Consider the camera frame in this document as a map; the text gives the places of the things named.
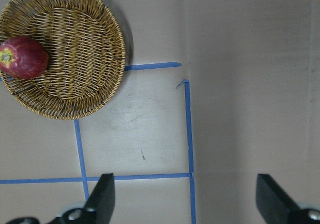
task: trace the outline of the red apple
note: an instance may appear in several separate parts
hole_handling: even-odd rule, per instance
[[[31,79],[47,69],[49,55],[28,36],[16,36],[0,45],[0,69],[13,78]]]

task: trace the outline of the metal bolt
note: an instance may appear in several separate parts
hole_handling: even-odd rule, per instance
[[[72,213],[69,214],[68,219],[70,221],[76,220],[81,216],[81,209],[75,209]]]
[[[310,219],[315,220],[315,221],[320,221],[320,212],[316,210],[310,210],[308,212],[308,216]]]
[[[30,219],[24,219],[20,224],[30,224],[32,221]]]

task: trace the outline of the fruit stem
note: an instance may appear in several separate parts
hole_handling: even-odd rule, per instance
[[[2,62],[8,65],[12,60],[13,56],[9,50],[4,50],[3,52],[0,52],[0,58]]]
[[[2,55],[1,55],[1,60],[2,61],[10,61],[12,59],[12,57],[8,54],[8,53],[3,53]]]

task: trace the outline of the wall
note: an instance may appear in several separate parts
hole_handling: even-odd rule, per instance
[[[319,199],[319,0],[185,0],[198,223],[264,223],[257,173]]]

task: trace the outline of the blue tape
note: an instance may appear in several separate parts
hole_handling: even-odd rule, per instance
[[[194,146],[192,137],[192,120],[191,120],[191,95],[190,95],[190,82],[184,79],[176,88],[184,84],[184,96],[185,96],[185,117],[186,117],[186,135],[188,142],[188,161],[190,172],[190,207],[191,207],[191,223],[196,224],[196,191],[194,180]]]
[[[151,63],[151,64],[141,64],[141,65],[127,65],[124,67],[124,70],[132,71],[132,70],[145,70],[145,69],[157,69],[157,68],[175,68],[180,66],[181,64],[177,62]]]
[[[195,179],[192,174],[189,178],[190,181],[190,206],[191,206],[191,223],[196,224],[196,189],[195,189]]]
[[[189,172],[193,173],[194,169],[194,147],[192,137],[192,121],[191,121],[191,98],[190,98],[190,82],[184,79],[176,88],[184,84],[184,96],[185,96],[185,118],[186,118],[186,135],[188,142],[188,160],[189,160]]]
[[[46,178],[46,179],[9,179],[0,180],[0,184],[26,184],[26,183],[69,183],[82,182],[82,178]]]
[[[74,129],[75,129],[76,144],[77,144],[77,148],[78,148],[78,155],[79,155],[79,161],[80,161],[80,169],[81,169],[84,197],[86,200],[88,200],[90,195],[89,195],[89,188],[88,188],[88,183],[87,183],[85,158],[84,158],[84,152],[82,149],[82,140],[81,140],[80,125],[79,125],[78,119],[74,120]]]
[[[190,178],[190,173],[170,174],[145,174],[145,175],[124,175],[115,176],[115,180],[137,180],[137,179],[161,179],[161,178]],[[98,181],[100,177],[87,177],[88,181]]]

